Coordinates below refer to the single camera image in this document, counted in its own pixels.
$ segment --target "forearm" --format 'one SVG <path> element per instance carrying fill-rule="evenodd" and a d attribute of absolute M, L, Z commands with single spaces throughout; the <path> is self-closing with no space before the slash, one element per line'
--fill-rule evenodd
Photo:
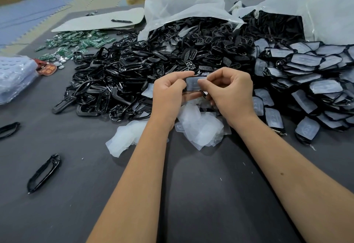
<path fill-rule="evenodd" d="M 156 242 L 168 127 L 147 123 L 87 242 Z"/>
<path fill-rule="evenodd" d="M 354 242 L 354 195 L 257 117 L 231 121 L 308 243 Z"/>

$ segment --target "hand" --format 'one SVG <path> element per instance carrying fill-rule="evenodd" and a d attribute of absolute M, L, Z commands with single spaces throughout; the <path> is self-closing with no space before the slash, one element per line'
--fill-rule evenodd
<path fill-rule="evenodd" d="M 183 79 L 193 75 L 193 71 L 172 72 L 155 81 L 150 119 L 172 129 L 182 102 L 201 97 L 200 91 L 182 93 L 186 87 Z"/>
<path fill-rule="evenodd" d="M 211 105 L 218 107 L 229 124 L 256 115 L 252 100 L 253 82 L 248 73 L 224 67 L 206 79 L 199 79 L 198 84 L 208 92 L 206 98 L 211 100 Z"/>

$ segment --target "person's right arm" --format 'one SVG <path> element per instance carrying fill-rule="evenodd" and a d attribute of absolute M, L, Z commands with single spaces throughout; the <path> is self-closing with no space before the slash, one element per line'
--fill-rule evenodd
<path fill-rule="evenodd" d="M 221 68 L 198 83 L 240 135 L 306 242 L 353 243 L 354 194 L 256 116 L 250 75 Z"/>

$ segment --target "skin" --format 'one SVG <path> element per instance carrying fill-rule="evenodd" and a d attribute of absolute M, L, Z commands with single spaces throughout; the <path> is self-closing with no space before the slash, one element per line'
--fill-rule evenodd
<path fill-rule="evenodd" d="M 153 110 L 137 147 L 87 242 L 156 242 L 166 140 L 181 102 L 185 77 L 155 82 Z M 241 136 L 308 243 L 354 242 L 354 194 L 327 176 L 255 115 L 250 75 L 221 68 L 198 80 L 212 105 Z"/>

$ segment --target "plastic film cover on key fob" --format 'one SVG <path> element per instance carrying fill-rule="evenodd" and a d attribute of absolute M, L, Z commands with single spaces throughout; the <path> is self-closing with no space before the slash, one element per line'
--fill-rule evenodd
<path fill-rule="evenodd" d="M 198 84 L 198 79 L 206 79 L 206 76 L 191 76 L 185 78 L 185 83 L 187 86 L 185 87 L 184 91 L 199 91 L 200 86 Z"/>

